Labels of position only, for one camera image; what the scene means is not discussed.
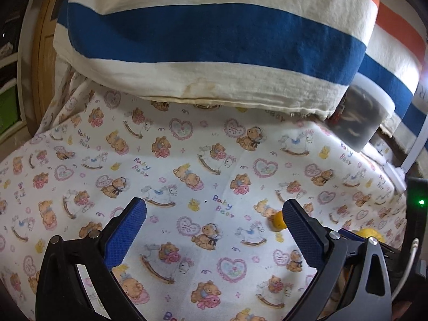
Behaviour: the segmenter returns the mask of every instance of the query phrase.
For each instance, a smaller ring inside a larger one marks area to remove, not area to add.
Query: teddy bear print
[[[88,122],[93,128],[100,127],[103,123],[104,114],[99,107],[92,110],[89,115]]]
[[[290,194],[300,192],[300,183],[298,181],[290,182],[287,186],[287,192]]]
[[[89,222],[86,226],[82,227],[79,231],[79,237],[86,237],[90,231],[98,229],[99,231],[103,230],[103,225],[101,222],[94,223],[93,221]]]
[[[13,173],[19,175],[22,172],[22,157],[13,158]]]
[[[72,220],[76,218],[78,212],[85,213],[94,205],[95,204],[89,200],[89,194],[86,190],[75,191],[69,189],[67,194],[63,196],[63,208],[68,217]]]
[[[10,275],[10,284],[15,291],[21,292],[21,280],[18,273],[12,273]]]
[[[78,114],[75,114],[70,118],[70,121],[73,123],[74,127],[77,127],[79,123],[82,122],[82,117],[80,117]]]
[[[200,282],[196,290],[192,291],[190,301],[197,303],[196,306],[200,309],[215,308],[220,304],[221,291],[211,281]]]
[[[343,229],[346,229],[346,230],[350,230],[350,226],[351,226],[351,224],[352,224],[352,220],[347,220],[347,221],[343,224],[342,228],[343,228]]]
[[[0,199],[0,215],[4,215],[7,209],[7,201]]]
[[[320,175],[314,176],[311,178],[311,181],[314,183],[314,185],[322,187],[327,183],[328,180],[331,180],[333,178],[333,170],[329,169],[326,171],[323,171]]]
[[[336,213],[338,215],[346,215],[346,214],[348,214],[347,205],[342,205],[341,207],[339,207],[337,209]]]
[[[157,101],[150,101],[150,104],[155,108],[158,109],[159,111],[168,111],[168,108],[170,107],[170,104],[168,104],[167,102],[157,102]]]
[[[173,170],[173,173],[176,177],[180,179],[181,182],[186,183],[186,186],[192,190],[201,190],[204,188],[204,183],[201,181],[201,178],[189,170],[190,164],[179,166],[177,169]]]
[[[215,250],[217,241],[221,239],[222,231],[219,226],[214,223],[208,223],[202,227],[202,234],[197,237],[192,237],[192,242],[197,246],[208,251]]]
[[[236,175],[235,180],[230,183],[230,189],[235,194],[247,194],[250,191],[249,185],[251,184],[250,178],[247,174]]]
[[[46,158],[47,155],[48,155],[48,152],[46,150],[39,151],[36,155],[36,159],[41,162],[45,161],[45,163],[43,164],[46,164],[48,162],[48,159]]]
[[[365,223],[365,227],[372,227],[375,224],[375,219],[372,218]]]
[[[151,145],[151,151],[155,153],[155,157],[166,158],[170,155],[171,144],[166,139],[166,136],[157,137],[154,144]]]
[[[271,293],[279,293],[284,288],[284,284],[282,283],[281,278],[275,275],[272,275],[268,282],[269,285],[267,288]]]
[[[290,262],[287,264],[286,268],[294,273],[300,273],[302,271],[302,256],[299,251],[293,250],[290,253]]]
[[[361,199],[358,199],[355,202],[355,205],[361,208],[366,202],[368,202],[372,198],[371,194],[367,194],[366,196],[363,196]]]
[[[244,150],[253,152],[261,142],[264,142],[264,140],[266,140],[266,137],[263,135],[263,130],[260,127],[252,127],[247,130],[247,136],[238,137],[236,142]]]
[[[59,116],[58,124],[64,123],[67,120],[68,116],[65,113],[62,113]]]
[[[51,205],[52,200],[44,200],[39,202],[40,217],[43,220],[44,227],[49,231],[53,231],[57,226],[56,215],[52,210]]]
[[[45,184],[49,181],[49,173],[40,173],[33,178],[33,187],[42,189]]]
[[[39,283],[39,275],[40,275],[40,271],[38,271],[36,273],[36,276],[28,278],[29,286],[30,286],[30,288],[34,294],[36,294],[36,292],[37,292],[37,284]]]
[[[268,205],[267,199],[263,199],[259,201],[256,205],[253,206],[253,208],[258,213],[260,213],[263,217],[266,217],[266,218],[270,218],[271,216],[273,216],[278,212],[278,210],[275,210]]]
[[[180,249],[171,244],[170,241],[166,244],[161,244],[158,252],[159,259],[166,264],[176,263],[181,259],[181,256],[178,253],[179,250]]]
[[[144,112],[141,111],[138,107],[132,110],[132,122],[135,124],[141,124],[146,118],[144,117]]]
[[[225,150],[226,148],[224,148],[221,144],[217,142],[216,144],[211,146],[210,157],[215,159],[216,161],[218,161],[219,159],[224,159],[226,158]]]
[[[150,300],[148,292],[144,289],[143,284],[126,273],[127,269],[126,265],[119,265],[112,268],[111,272],[133,304],[146,304]]]
[[[314,206],[312,203],[307,203],[303,206],[303,210],[308,214],[309,217],[312,217],[312,212],[314,211]]]
[[[254,314],[250,314],[251,309],[246,308],[243,311],[236,314],[234,318],[231,318],[230,321],[266,321],[265,318],[260,316],[255,316]]]
[[[391,208],[382,208],[378,211],[378,215],[380,218],[384,218],[386,215],[388,215],[391,212]]]
[[[75,156],[74,152],[68,152],[63,146],[57,146],[54,148],[56,152],[56,156],[58,159],[62,161],[66,161],[67,159],[72,159]]]
[[[111,185],[102,187],[101,191],[106,196],[112,199],[116,199],[120,193],[122,193],[123,191],[127,191],[130,186],[131,183],[127,178],[120,177],[113,180]]]
[[[119,155],[124,155],[129,152],[129,147],[126,144],[126,141],[123,140],[118,134],[118,131],[113,131],[109,135],[106,136],[106,141],[110,144],[112,148],[116,151]]]

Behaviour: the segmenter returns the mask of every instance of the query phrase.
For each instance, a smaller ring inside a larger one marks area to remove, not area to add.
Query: printed fabric
[[[38,134],[0,164],[0,276],[28,318],[49,239],[102,230],[133,197],[147,219],[112,272],[148,320],[281,320],[316,273],[272,228],[289,198],[401,244],[405,199],[319,121],[147,101],[65,68]]]

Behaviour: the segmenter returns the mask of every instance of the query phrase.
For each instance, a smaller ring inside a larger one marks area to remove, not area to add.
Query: pillow
[[[425,56],[426,28],[406,0],[380,0],[372,37],[358,72],[392,98],[395,112],[381,129],[391,136],[400,122],[410,123],[407,109],[416,91]],[[407,140],[398,141],[401,146]]]
[[[65,0],[57,53],[156,101],[333,114],[379,0]]]

